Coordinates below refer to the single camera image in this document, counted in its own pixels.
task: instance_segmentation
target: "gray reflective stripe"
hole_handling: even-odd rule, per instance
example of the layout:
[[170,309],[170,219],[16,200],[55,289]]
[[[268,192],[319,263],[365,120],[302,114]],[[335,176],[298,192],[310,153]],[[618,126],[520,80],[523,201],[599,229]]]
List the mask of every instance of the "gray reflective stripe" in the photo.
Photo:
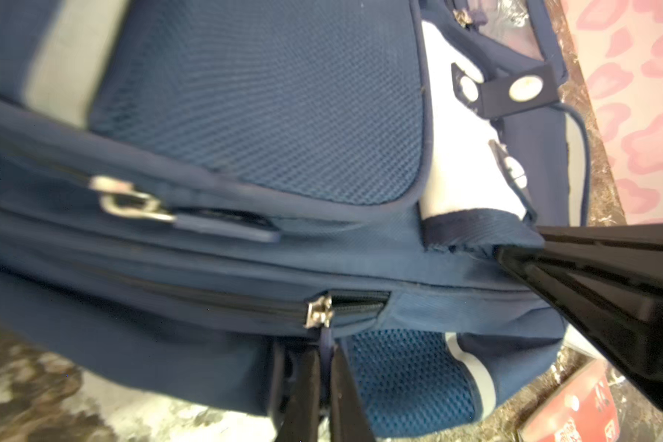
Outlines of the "gray reflective stripe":
[[582,219],[582,199],[585,191],[585,144],[582,131],[570,114],[565,113],[567,138],[568,181],[570,183],[569,214],[570,225],[580,226]]
[[481,396],[481,419],[486,419],[496,408],[496,389],[491,374],[476,356],[461,349],[457,333],[445,333],[445,341],[452,356],[464,364],[474,378],[478,395]]
[[85,128],[130,0],[63,0],[37,49],[26,106]]

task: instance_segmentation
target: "red package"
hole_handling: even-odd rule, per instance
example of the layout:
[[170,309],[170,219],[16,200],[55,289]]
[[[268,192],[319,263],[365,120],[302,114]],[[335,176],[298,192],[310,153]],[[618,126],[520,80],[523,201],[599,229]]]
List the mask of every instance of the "red package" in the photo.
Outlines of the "red package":
[[520,430],[523,442],[613,442],[619,418],[607,382],[607,362],[592,361],[531,415]]

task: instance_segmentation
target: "zipper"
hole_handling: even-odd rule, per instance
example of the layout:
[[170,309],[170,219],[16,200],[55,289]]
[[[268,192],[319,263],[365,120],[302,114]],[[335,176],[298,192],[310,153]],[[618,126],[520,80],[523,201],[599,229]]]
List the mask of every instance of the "zipper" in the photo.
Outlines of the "zipper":
[[150,293],[219,310],[252,314],[269,320],[296,322],[306,329],[330,327],[332,318],[379,314],[390,296],[390,293],[384,291],[329,290],[306,302],[278,301],[149,281],[88,264],[71,263],[71,265],[110,281],[141,288]]
[[[101,210],[115,217],[149,219],[171,224],[172,227],[179,230],[260,243],[275,243],[281,239],[280,230],[263,217],[245,212],[201,209],[195,211],[184,209],[172,213],[163,207],[161,199],[155,195],[140,192],[132,182],[106,175],[89,175],[44,158],[42,155],[27,152],[15,143],[1,138],[0,155],[11,156],[13,162],[20,167],[34,170],[36,166],[44,169],[41,173],[50,177],[53,177],[56,172],[62,180],[97,192]],[[22,159],[32,164],[24,164]]]

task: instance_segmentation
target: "pink patterned surface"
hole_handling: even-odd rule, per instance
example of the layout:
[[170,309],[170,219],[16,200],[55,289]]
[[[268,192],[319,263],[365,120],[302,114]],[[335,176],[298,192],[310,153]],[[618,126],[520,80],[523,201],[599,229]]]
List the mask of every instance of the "pink patterned surface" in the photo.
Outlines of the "pink patterned surface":
[[629,224],[663,223],[663,0],[562,0]]

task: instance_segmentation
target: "black strap tab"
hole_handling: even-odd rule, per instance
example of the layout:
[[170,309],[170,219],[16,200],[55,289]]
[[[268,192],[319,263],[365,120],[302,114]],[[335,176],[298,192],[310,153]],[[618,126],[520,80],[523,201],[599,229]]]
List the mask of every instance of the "black strap tab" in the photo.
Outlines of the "black strap tab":
[[549,64],[477,83],[452,63],[452,81],[457,99],[483,119],[505,117],[560,101]]

